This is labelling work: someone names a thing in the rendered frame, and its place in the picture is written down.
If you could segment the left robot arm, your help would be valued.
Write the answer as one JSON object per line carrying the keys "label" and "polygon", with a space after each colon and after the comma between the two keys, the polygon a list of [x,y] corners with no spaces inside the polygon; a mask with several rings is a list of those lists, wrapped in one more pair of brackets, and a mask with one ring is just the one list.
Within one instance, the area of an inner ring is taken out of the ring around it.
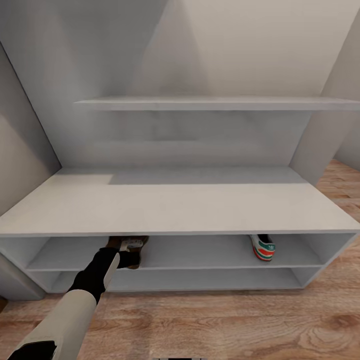
{"label": "left robot arm", "polygon": [[7,360],[77,360],[92,316],[116,271],[140,264],[140,239],[124,240],[120,250],[102,247],[60,302],[15,348]]}

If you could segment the sandal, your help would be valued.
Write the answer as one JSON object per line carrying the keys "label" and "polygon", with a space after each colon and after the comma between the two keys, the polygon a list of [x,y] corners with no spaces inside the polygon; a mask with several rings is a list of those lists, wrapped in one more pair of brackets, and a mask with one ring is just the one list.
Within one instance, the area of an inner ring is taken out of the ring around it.
{"label": "sandal", "polygon": [[[150,237],[149,235],[136,235],[136,236],[132,235],[132,237],[130,237],[129,240],[135,240],[135,239],[141,240],[143,242],[143,246],[144,246],[148,242],[149,237]],[[130,252],[141,252],[142,248],[143,248],[142,246],[141,247],[130,248],[129,251]],[[131,269],[131,270],[136,270],[136,269],[139,268],[139,266],[140,266],[139,264],[138,265],[135,264],[135,265],[130,265],[127,268]]]}
{"label": "sandal", "polygon": [[128,241],[132,237],[132,235],[128,236],[110,236],[108,240],[108,244],[105,246],[106,248],[112,247],[114,249],[121,249],[122,242]]}

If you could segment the gym shoe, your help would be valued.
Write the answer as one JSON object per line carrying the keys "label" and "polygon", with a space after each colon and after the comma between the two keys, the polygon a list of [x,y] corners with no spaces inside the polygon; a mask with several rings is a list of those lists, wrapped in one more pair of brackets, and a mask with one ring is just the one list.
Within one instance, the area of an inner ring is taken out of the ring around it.
{"label": "gym shoe", "polygon": [[270,234],[250,234],[253,250],[259,260],[270,262],[275,253],[275,243]]}

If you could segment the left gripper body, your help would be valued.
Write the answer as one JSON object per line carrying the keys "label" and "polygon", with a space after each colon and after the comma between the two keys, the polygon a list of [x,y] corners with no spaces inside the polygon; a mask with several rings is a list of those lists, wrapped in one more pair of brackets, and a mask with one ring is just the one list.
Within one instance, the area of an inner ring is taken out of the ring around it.
{"label": "left gripper body", "polygon": [[129,266],[139,265],[140,264],[140,252],[139,251],[122,251],[125,256],[124,265],[121,268],[126,268]]}

